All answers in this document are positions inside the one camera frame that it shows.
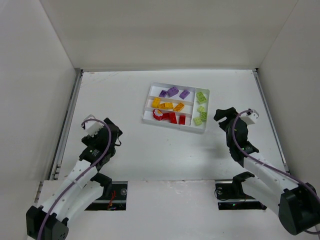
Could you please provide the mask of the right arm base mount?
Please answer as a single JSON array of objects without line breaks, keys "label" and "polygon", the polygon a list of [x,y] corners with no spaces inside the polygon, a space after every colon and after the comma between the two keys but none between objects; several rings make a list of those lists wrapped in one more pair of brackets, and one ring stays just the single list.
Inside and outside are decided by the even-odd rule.
[{"label": "right arm base mount", "polygon": [[254,176],[250,172],[243,172],[234,176],[232,180],[216,181],[214,195],[218,209],[220,211],[266,210],[265,205],[243,191],[242,183]]}]

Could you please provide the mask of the yellow curved lego brick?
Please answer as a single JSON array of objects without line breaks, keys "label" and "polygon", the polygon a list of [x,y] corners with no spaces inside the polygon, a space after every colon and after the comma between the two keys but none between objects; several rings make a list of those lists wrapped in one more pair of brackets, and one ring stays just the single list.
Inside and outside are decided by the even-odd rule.
[{"label": "yellow curved lego brick", "polygon": [[172,102],[164,102],[161,103],[158,108],[161,110],[172,110],[174,108],[174,105]]}]

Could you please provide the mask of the light green lego brick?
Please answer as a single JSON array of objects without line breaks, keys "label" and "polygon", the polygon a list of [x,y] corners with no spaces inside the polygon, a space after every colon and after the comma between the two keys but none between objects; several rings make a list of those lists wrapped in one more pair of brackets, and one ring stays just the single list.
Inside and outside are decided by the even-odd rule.
[{"label": "light green lego brick", "polygon": [[207,117],[208,117],[208,113],[205,112],[205,111],[201,111],[200,112],[200,115],[199,115],[199,118],[202,122],[206,122],[207,121]]},{"label": "light green lego brick", "polygon": [[206,111],[206,108],[205,108],[204,106],[200,105],[200,106],[197,108],[197,111],[198,111],[199,113],[202,113],[202,112],[205,112],[205,111]]}]

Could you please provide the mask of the yellow butterfly lego brick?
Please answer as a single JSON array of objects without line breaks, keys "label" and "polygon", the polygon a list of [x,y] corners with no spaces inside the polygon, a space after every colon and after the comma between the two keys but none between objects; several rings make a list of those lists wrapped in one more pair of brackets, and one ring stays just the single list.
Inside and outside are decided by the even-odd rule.
[{"label": "yellow butterfly lego brick", "polygon": [[161,99],[158,97],[155,97],[152,101],[151,107],[158,108],[160,104],[161,104]]}]

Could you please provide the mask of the red large lego brick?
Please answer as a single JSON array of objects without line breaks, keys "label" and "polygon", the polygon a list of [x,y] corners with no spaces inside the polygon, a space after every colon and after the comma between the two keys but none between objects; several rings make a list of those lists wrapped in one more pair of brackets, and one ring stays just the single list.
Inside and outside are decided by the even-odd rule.
[{"label": "red large lego brick", "polygon": [[177,117],[175,112],[170,112],[169,114],[169,121],[171,124],[177,124]]}]

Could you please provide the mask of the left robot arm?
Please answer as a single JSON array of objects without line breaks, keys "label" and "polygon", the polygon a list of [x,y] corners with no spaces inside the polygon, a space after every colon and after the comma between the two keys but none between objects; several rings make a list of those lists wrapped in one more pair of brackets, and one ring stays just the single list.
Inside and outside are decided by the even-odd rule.
[{"label": "left robot arm", "polygon": [[34,240],[64,240],[71,221],[95,200],[103,197],[112,202],[117,195],[112,179],[100,170],[116,154],[123,132],[109,118],[93,115],[81,126],[87,132],[81,140],[86,147],[73,169],[50,198],[26,212],[27,235]]}]

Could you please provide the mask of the red curved lego brick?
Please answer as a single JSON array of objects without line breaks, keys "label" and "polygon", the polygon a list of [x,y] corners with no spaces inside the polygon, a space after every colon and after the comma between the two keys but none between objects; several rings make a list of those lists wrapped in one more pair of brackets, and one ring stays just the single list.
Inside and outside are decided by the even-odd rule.
[{"label": "red curved lego brick", "polygon": [[171,113],[170,112],[163,113],[162,119],[163,120],[170,120],[171,119]]}]

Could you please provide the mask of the yellow long lego brick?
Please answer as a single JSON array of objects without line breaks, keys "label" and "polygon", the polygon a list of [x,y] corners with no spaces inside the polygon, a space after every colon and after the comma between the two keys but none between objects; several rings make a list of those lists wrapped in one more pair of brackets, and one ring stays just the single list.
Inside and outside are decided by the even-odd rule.
[{"label": "yellow long lego brick", "polygon": [[184,107],[185,107],[185,105],[182,102],[180,102],[173,108],[173,111],[180,112],[184,109]]}]

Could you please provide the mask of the red rounded lego brick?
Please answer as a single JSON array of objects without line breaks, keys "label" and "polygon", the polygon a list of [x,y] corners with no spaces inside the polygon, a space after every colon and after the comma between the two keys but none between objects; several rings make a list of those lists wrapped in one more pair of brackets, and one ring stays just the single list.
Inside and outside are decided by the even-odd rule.
[{"label": "red rounded lego brick", "polygon": [[162,121],[163,120],[163,113],[159,109],[154,109],[152,111],[153,118],[157,121]]}]

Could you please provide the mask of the purple butterfly lego brick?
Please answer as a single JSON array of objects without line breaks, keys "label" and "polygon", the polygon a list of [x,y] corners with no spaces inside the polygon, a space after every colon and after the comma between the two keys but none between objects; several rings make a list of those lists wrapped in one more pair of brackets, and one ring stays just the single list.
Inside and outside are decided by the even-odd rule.
[{"label": "purple butterfly lego brick", "polygon": [[190,94],[190,92],[188,90],[183,90],[180,93],[179,97],[184,100],[189,94]]}]

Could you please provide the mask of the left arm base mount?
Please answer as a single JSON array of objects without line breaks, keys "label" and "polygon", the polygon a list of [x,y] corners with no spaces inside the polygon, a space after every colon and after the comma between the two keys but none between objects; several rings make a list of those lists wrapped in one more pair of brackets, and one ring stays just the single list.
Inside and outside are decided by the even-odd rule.
[{"label": "left arm base mount", "polygon": [[93,178],[103,187],[102,195],[92,202],[86,211],[125,211],[127,208],[128,182],[113,181],[110,177],[98,173]]}]

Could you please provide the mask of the light green small lego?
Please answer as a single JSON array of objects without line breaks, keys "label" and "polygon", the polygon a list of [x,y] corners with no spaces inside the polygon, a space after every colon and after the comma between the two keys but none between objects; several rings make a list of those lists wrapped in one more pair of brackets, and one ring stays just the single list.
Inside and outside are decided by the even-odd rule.
[{"label": "light green small lego", "polygon": [[207,102],[207,98],[201,91],[196,93],[196,98],[199,104],[204,104]]}]

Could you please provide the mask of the purple curved lego brick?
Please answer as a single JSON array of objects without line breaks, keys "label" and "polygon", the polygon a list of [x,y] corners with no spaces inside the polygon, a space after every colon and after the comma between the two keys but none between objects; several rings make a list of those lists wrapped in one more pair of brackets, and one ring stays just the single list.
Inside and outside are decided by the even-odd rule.
[{"label": "purple curved lego brick", "polygon": [[160,98],[165,98],[166,95],[167,95],[167,91],[166,91],[166,90],[162,90],[162,91],[160,92],[160,94],[159,94],[159,97],[160,97]]}]

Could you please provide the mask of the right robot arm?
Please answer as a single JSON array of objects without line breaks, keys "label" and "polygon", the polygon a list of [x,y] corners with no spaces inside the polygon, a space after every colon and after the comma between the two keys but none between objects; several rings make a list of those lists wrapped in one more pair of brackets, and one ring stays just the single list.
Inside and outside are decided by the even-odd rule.
[{"label": "right robot arm", "polygon": [[240,113],[234,107],[216,110],[213,119],[226,134],[229,153],[245,171],[229,183],[216,183],[215,196],[220,202],[233,200],[240,204],[255,199],[277,215],[291,235],[319,235],[310,231],[320,223],[320,198],[315,188],[275,168],[249,142],[248,126],[258,118],[252,109]]}]

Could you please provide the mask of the red small lego brick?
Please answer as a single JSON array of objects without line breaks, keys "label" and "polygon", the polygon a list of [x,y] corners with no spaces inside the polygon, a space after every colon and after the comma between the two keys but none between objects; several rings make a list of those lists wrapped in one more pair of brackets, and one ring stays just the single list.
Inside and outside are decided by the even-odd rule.
[{"label": "red small lego brick", "polygon": [[185,125],[186,124],[186,116],[185,115],[180,115],[179,116],[179,125]]}]

